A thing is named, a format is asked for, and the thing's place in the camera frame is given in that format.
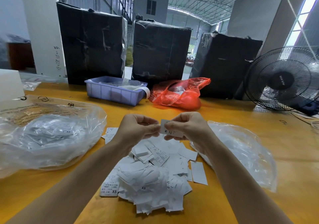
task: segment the electric fan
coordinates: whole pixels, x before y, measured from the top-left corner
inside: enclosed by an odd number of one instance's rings
[[[258,57],[248,69],[244,89],[251,101],[276,111],[296,109],[317,114],[319,62],[300,47],[271,50]]]

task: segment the forearm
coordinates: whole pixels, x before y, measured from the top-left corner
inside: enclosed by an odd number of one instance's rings
[[[292,223],[221,141],[211,137],[207,145],[206,154],[239,224]]]
[[[7,224],[71,224],[77,219],[99,186],[122,158],[119,144],[109,142],[35,199]]]

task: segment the plastic crate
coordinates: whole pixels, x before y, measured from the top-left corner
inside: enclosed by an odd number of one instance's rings
[[[122,78],[102,76],[84,81],[86,83],[87,95],[90,97],[100,98],[108,101],[114,101],[130,106],[136,106],[140,100],[145,96],[145,91],[143,89],[139,90],[127,90],[124,88],[110,86],[99,82],[118,82],[123,81]]]

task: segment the black wrapped package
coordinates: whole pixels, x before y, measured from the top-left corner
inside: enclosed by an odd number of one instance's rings
[[[132,80],[147,82],[148,87],[181,80],[190,35],[190,28],[135,20]]]
[[[262,44],[249,37],[203,33],[189,78],[211,79],[200,90],[202,97],[232,99]]]
[[[123,78],[127,21],[122,16],[57,2],[69,84],[87,79]]]

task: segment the yellow table surface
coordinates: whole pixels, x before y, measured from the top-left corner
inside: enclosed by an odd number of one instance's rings
[[[89,98],[85,86],[42,83],[34,92],[41,95],[84,101],[99,105],[107,113],[106,127],[118,127],[128,113],[139,113],[157,120],[171,119],[181,109],[154,106],[143,99],[131,107]],[[294,223],[319,223],[319,135],[310,125],[291,115],[253,111],[255,104],[247,101],[201,99],[198,110],[205,120],[242,126],[257,134],[277,163],[277,193],[267,194]],[[104,145],[104,139],[83,157]],[[0,180],[0,223],[6,222],[35,198],[69,174],[78,164],[63,170],[21,170]],[[166,213],[155,210],[149,216],[136,214],[136,208],[120,198],[101,198],[95,193],[75,223],[237,223],[214,171],[204,163],[208,186],[193,183],[193,191],[184,196],[184,211]]]

